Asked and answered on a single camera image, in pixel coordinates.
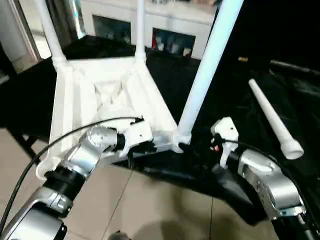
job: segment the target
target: tiled floor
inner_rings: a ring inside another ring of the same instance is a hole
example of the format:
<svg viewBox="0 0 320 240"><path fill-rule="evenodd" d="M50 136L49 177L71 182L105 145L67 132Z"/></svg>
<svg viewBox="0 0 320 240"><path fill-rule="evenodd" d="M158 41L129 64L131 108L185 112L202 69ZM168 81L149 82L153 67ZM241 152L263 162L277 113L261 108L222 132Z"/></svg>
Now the tiled floor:
<svg viewBox="0 0 320 240"><path fill-rule="evenodd" d="M39 151L45 143L36 142ZM0 215L29 158L0 129ZM28 174L10 217L41 182ZM64 220L67 240L107 240L117 230L132 240L276 240L269 222L247 225L218 199L183 189L127 169L98 168Z"/></svg>

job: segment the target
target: white tube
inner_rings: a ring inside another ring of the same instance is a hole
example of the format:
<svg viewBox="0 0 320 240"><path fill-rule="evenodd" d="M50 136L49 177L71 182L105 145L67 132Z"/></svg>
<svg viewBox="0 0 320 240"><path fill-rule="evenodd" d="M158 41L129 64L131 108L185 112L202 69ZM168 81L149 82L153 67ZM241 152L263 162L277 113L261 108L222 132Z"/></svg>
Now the white tube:
<svg viewBox="0 0 320 240"><path fill-rule="evenodd" d="M190 135L244 0L223 0L178 125Z"/></svg>
<svg viewBox="0 0 320 240"><path fill-rule="evenodd" d="M37 7L37 11L40 15L42 27L48 41L48 45L52 54L53 65L56 66L60 62L65 62L66 57L62 52L54 25L50 18L48 7L45 0L34 0Z"/></svg>
<svg viewBox="0 0 320 240"><path fill-rule="evenodd" d="M283 155L290 160L300 158L304 154L304 150L300 146L299 142L291 136L290 132L281 121L280 117L271 106L270 102L261 91L256 81L251 79L249 81L249 85L260 107L262 108L264 115L271 125L272 130L280 142Z"/></svg>
<svg viewBox="0 0 320 240"><path fill-rule="evenodd" d="M137 0L135 57L146 61L145 52L145 0Z"/></svg>

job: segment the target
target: black cloth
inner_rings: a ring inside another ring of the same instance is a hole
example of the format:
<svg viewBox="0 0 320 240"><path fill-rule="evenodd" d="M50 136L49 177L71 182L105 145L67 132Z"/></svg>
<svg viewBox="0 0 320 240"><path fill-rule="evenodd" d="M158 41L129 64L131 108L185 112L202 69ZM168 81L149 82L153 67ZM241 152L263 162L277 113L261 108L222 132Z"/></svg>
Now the black cloth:
<svg viewBox="0 0 320 240"><path fill-rule="evenodd" d="M64 53L70 60L133 56L134 50L131 45L86 36L64 49ZM147 52L147 67L177 123L199 63L195 59L165 55L152 50ZM25 134L48 137L56 77L51 59L46 59L0 85L0 126L10 124ZM256 79L293 137L302 145L302 158L286 160L282 155L279 142L251 93L248 85L250 78ZM257 69L249 64L222 61L195 123L192 144L202 149L210 140L210 127L223 117L232 117L239 139L272 154L297 176L314 215L320 216L320 163L317 144L320 135L319 96L320 81L312 77L297 77L276 69ZM243 211L241 216L251 224L265 217L260 213L253 217L256 208L236 206L240 200L220 186L220 175L224 177L224 173L218 171L212 176L201 178L201 167L201 161L195 160L188 153L164 152L142 157L134 162L134 168L145 174L223 198L233 204L238 213Z"/></svg>

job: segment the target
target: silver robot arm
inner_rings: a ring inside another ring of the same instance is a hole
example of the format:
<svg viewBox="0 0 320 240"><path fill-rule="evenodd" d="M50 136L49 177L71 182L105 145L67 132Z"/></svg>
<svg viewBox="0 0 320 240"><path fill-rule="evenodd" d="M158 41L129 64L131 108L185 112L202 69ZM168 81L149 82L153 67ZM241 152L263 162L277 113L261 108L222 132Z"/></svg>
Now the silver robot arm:
<svg viewBox="0 0 320 240"><path fill-rule="evenodd" d="M291 231L301 231L299 239L316 239L304 220L307 210L297 186L275 161L252 149L238 148L239 134L230 117L217 121L211 133L211 150L222 150L219 165L240 175L253 187L269 220L295 219L300 230L291 227Z"/></svg>
<svg viewBox="0 0 320 240"><path fill-rule="evenodd" d="M26 201L3 230L0 240L63 240L67 226L62 218L70 212L73 201L105 152L125 157L129 150L153 140L144 120L133 123L124 134L102 125L90 128L63 157L55 171Z"/></svg>

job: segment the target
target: black cable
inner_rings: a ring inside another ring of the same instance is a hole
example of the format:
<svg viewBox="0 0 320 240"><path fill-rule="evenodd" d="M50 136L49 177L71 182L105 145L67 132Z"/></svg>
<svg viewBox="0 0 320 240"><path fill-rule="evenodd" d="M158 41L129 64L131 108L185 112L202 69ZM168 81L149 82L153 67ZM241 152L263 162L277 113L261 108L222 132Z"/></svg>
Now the black cable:
<svg viewBox="0 0 320 240"><path fill-rule="evenodd" d="M30 162L29 164L26 166L26 168L23 170L21 176L19 177L14 190L10 196L10 199L5 207L5 210L3 212L3 216L1 218L1 222L0 222L0 235L2 234L4 228L5 228L5 224L9 215L9 212L12 208L12 205L15 201L15 198L17 196L17 193L19 191L19 188L23 182L23 180L25 179L27 173L29 172L29 170L31 169L31 167L33 166L33 164L35 164L39 158L41 157L42 154L44 154L48 149L50 149L52 146L54 146L55 144L57 144L58 142L60 142L61 140L63 140L64 138L66 138L67 136L74 134L80 130L92 127L94 125L98 125L98 124L102 124L105 122L109 122L109 121L113 121L113 120L122 120L122 119L132 119L132 120L141 120L141 118L138 117L131 117L131 116L123 116L123 117L113 117L113 118L109 118L109 119L105 119L105 120L101 120L101 121L97 121L97 122L93 122L84 126L81 126L77 129L74 129L72 131L69 131L68 133L62 135L61 137L58 137L56 140L54 140L52 143L50 143L48 146L44 147Z"/></svg>
<svg viewBox="0 0 320 240"><path fill-rule="evenodd" d="M250 145L250 144L248 144L248 143L241 142L241 141L237 141L237 140L224 139L224 138L222 138L221 140L222 140L222 142L229 142L229 143L238 144L238 145L240 145L240 146L242 146L242 147L246 147L246 148L248 148L248 149L250 149L250 150L256 151L256 152L262 154L263 156L265 156L266 158L272 160L275 164L277 164L277 165L280 167L282 173L283 173L285 176L287 176L287 177L293 182L293 184L295 185L295 187L297 188L297 190L298 190L298 192L299 192L299 194L300 194L300 197L302 198L303 204L304 204L305 208L307 209L307 213L310 215L310 217L312 218L313 222L316 222L316 221L317 221L317 219L315 218L315 216L313 215L313 213L312 213L312 211L311 211L310 206L308 205L308 202L307 202L307 200L306 200L306 197L305 197L304 194L302 193L301 188L299 187L299 184L298 184L297 181L296 181L296 178L292 176L292 174L290 173L290 171L287 170L287 168L286 168L281 162L277 161L277 159L274 158L274 157L273 157L272 155L270 155L269 153L266 153L266 152L260 150L259 148L255 147L255 146L253 146L253 145Z"/></svg>

